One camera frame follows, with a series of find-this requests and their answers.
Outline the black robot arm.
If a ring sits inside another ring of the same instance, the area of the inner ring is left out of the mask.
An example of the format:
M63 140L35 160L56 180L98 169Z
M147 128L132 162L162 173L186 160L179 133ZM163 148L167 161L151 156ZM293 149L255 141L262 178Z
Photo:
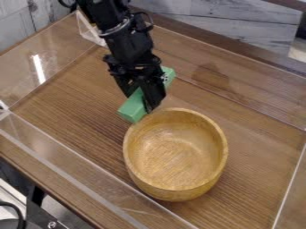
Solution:
M98 36L106 40L110 53L103 61L119 88L130 97L142 90L142 103L147 113L160 105L166 97L162 59L154 54L151 30L154 23L146 25L146 12L134 12L131 0L74 0L59 4L71 11L80 8L91 23L96 25Z

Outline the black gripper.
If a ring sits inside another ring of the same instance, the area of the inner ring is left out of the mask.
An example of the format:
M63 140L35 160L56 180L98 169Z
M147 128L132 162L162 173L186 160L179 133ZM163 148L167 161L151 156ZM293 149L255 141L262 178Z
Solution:
M108 65L110 74L115 77L127 98L140 86L144 110L151 113L166 97L164 82L160 77L162 61L154 54L154 43L152 41L108 41L107 45L110 54L104 55L103 61Z

